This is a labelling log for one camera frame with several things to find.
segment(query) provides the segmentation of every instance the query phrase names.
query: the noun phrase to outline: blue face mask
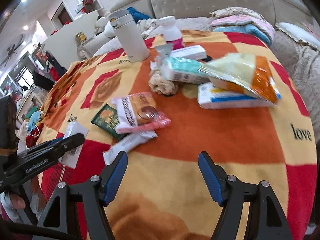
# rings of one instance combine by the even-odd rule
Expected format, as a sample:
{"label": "blue face mask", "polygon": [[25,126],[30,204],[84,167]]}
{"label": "blue face mask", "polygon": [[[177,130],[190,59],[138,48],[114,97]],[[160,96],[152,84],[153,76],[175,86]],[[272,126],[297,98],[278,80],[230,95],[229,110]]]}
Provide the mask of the blue face mask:
{"label": "blue face mask", "polygon": [[36,128],[36,123],[41,118],[41,112],[36,111],[32,114],[32,116],[29,119],[29,122],[26,124],[27,129],[27,135],[30,135],[31,131]]}

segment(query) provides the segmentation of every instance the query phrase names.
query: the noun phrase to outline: face mask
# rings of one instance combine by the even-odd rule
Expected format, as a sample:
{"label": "face mask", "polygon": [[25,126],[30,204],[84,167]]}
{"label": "face mask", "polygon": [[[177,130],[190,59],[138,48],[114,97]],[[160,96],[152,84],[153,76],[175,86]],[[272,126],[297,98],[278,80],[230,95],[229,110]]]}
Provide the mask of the face mask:
{"label": "face mask", "polygon": [[41,118],[41,114],[43,114],[42,111],[36,111],[32,114],[32,116],[29,119],[29,122],[26,124],[27,135],[32,135],[31,131],[33,129],[38,129],[38,127],[36,126],[36,123]]}

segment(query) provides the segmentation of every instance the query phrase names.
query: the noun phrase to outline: orange and white snack bag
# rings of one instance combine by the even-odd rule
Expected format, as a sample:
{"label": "orange and white snack bag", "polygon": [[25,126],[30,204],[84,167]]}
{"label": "orange and white snack bag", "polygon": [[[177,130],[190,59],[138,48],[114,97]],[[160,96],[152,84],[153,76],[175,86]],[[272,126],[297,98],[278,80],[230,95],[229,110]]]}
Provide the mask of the orange and white snack bag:
{"label": "orange and white snack bag", "polygon": [[266,57],[245,53],[228,53],[212,60],[199,71],[206,73],[219,88],[278,102],[275,82]]}

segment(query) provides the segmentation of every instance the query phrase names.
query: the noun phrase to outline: white ceiling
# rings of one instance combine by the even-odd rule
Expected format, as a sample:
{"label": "white ceiling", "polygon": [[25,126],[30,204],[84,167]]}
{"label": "white ceiling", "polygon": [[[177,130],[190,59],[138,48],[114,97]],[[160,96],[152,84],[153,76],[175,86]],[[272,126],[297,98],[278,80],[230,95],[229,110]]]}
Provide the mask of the white ceiling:
{"label": "white ceiling", "polygon": [[[25,34],[25,42],[27,44],[31,42],[35,32],[37,18],[47,14],[47,10],[52,1],[53,0],[27,0],[25,3],[21,2],[18,5],[0,33],[0,62],[7,57],[8,47],[15,43],[21,33]],[[26,31],[23,29],[25,25],[29,27]],[[17,52],[16,55],[20,55],[22,50],[23,46],[21,45],[15,51]],[[7,75],[18,60],[19,58],[12,56],[5,68],[3,68],[3,66],[0,67],[1,75]]]}

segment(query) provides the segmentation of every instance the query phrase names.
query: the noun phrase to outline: blue towel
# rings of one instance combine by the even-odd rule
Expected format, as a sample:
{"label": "blue towel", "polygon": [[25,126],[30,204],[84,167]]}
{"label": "blue towel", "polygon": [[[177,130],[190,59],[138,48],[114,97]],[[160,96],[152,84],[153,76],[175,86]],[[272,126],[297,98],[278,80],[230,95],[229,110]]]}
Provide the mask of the blue towel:
{"label": "blue towel", "polygon": [[145,15],[144,13],[139,12],[138,10],[136,10],[133,7],[128,7],[127,10],[129,11],[129,13],[131,13],[131,15],[136,23],[138,23],[138,20],[150,19],[150,17],[148,15]]}
{"label": "blue towel", "polygon": [[264,43],[266,43],[268,46],[271,45],[271,41],[268,38],[265,33],[263,33],[261,30],[259,30],[256,26],[253,24],[247,24],[243,26],[226,26],[226,27],[216,27],[214,32],[231,32],[231,33],[247,33],[247,34],[252,34],[256,36],[258,39],[262,40]]}

